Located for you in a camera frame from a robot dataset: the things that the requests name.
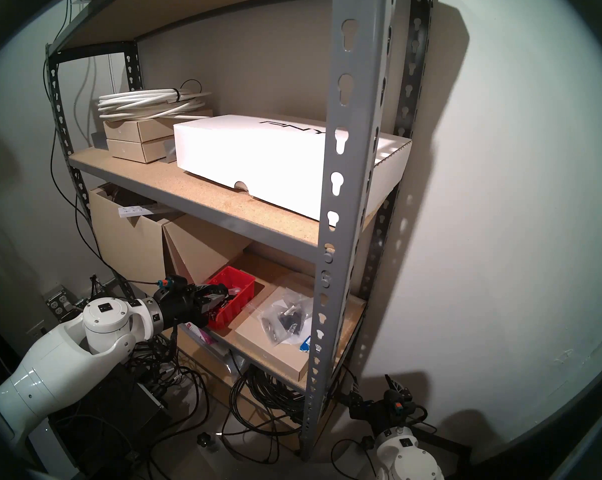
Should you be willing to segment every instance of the pny logo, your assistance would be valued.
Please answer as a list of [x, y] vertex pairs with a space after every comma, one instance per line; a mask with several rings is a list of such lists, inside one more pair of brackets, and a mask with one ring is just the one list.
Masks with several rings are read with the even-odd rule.
[[292, 127], [293, 129], [297, 129], [299, 131], [301, 130], [302, 132], [313, 130], [315, 134], [325, 134], [325, 132], [321, 132], [319, 129], [313, 129], [311, 127], [302, 129], [301, 127], [297, 127], [296, 125], [291, 125], [289, 123], [283, 123], [283, 122], [277, 122], [277, 121], [271, 121], [271, 120], [260, 121], [259, 123], [260, 124], [271, 123], [273, 126], [278, 125], [279, 127]]

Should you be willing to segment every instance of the white wall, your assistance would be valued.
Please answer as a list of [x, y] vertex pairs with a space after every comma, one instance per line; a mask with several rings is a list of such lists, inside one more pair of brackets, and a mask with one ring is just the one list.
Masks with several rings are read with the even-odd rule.
[[357, 367], [477, 458], [602, 369], [602, 51], [564, 0], [438, 0], [376, 282]]
[[[412, 155], [353, 366], [369, 397], [395, 375], [428, 421], [481, 456], [602, 368], [602, 52], [564, 0], [438, 0], [434, 14]], [[46, 286], [81, 290], [91, 273], [107, 276], [47, 177], [53, 125], [40, 66], [62, 20], [54, 8], [0, 53], [4, 334], [33, 319], [23, 300]], [[328, 25], [327, 0], [191, 24], [140, 44], [145, 82], [198, 78], [219, 113], [321, 118]], [[61, 70], [68, 113], [88, 62], [75, 64]], [[79, 121], [110, 91], [104, 58], [97, 72]], [[55, 169], [71, 195], [60, 157]], [[15, 272], [29, 298], [2, 283]], [[343, 418], [337, 429], [351, 426]]]
[[[29, 328], [42, 319], [48, 328], [56, 324], [41, 293], [63, 284], [84, 295], [93, 273], [102, 280], [112, 277], [81, 242], [74, 209], [63, 201], [50, 177], [54, 125], [43, 88], [43, 61], [45, 44], [54, 40], [64, 16], [62, 2], [0, 51], [0, 332], [21, 353], [32, 343], [25, 335]], [[112, 60], [120, 88], [123, 57], [112, 55]], [[82, 149], [87, 143], [81, 133], [95, 131], [90, 100], [111, 93], [107, 57], [64, 64], [59, 75], [70, 135], [75, 148]], [[57, 144], [54, 174], [74, 200], [59, 149]], [[88, 187], [98, 183], [89, 175], [85, 180]], [[91, 240], [87, 227], [81, 226]]]

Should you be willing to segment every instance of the red plastic bin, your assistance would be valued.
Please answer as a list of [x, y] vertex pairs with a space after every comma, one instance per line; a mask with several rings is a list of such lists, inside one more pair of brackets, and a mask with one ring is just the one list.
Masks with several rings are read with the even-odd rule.
[[236, 318], [245, 305], [254, 297], [254, 277], [244, 271], [237, 270], [231, 266], [226, 266], [219, 273], [214, 275], [207, 283], [223, 284], [228, 289], [238, 287], [241, 291], [227, 305], [217, 311], [214, 319], [209, 319], [207, 326], [209, 328], [219, 329], [227, 325]]

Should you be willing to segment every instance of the white power strip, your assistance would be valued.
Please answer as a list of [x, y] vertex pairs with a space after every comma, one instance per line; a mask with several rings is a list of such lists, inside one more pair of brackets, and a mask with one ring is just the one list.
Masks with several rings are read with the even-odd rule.
[[162, 213], [174, 213], [176, 210], [165, 206], [165, 204], [149, 204], [146, 206], [121, 206], [118, 216], [127, 218], [129, 216], [161, 215]]

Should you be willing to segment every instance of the plastic bag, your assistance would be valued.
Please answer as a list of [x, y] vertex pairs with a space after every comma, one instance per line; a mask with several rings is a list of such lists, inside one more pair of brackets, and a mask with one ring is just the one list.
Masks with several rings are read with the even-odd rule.
[[273, 346], [283, 342], [301, 344], [312, 325], [311, 320], [306, 324], [312, 318], [312, 298], [286, 287], [271, 305], [259, 307], [258, 318]]

